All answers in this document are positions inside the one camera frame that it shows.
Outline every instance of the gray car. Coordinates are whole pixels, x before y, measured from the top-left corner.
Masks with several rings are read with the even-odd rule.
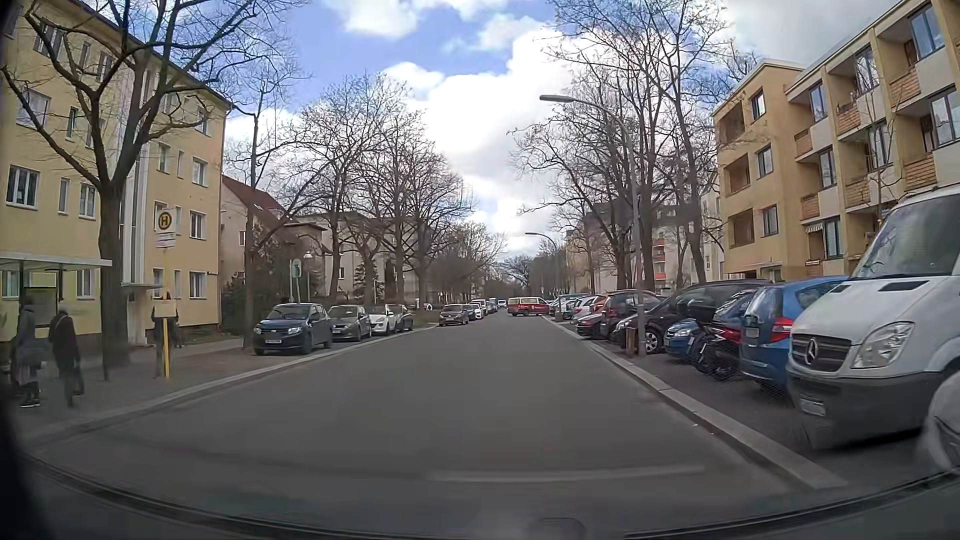
[[[331,307],[327,314],[330,316],[334,339],[350,339],[360,341],[364,337],[373,335],[370,326],[370,315],[363,306],[355,304],[341,304]]]

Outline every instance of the mercedes logo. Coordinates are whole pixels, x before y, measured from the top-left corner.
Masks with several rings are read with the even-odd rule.
[[[806,344],[806,354],[804,355],[804,360],[806,360],[806,365],[813,365],[813,362],[817,359],[817,353],[819,352],[817,346],[817,340],[810,338],[810,341]]]

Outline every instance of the mercedes van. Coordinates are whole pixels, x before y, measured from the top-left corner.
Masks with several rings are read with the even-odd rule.
[[[793,323],[788,387],[815,449],[911,430],[960,368],[960,185],[897,204]]]

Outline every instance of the pavement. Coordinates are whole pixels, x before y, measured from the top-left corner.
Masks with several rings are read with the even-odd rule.
[[[816,495],[539,317],[314,356],[28,450],[208,512],[444,536],[515,537],[564,516],[606,537]]]

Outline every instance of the red van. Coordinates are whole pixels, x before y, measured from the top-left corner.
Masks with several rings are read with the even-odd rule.
[[[507,301],[507,312],[514,317],[518,315],[546,315],[550,306],[543,298],[525,296],[515,297]]]

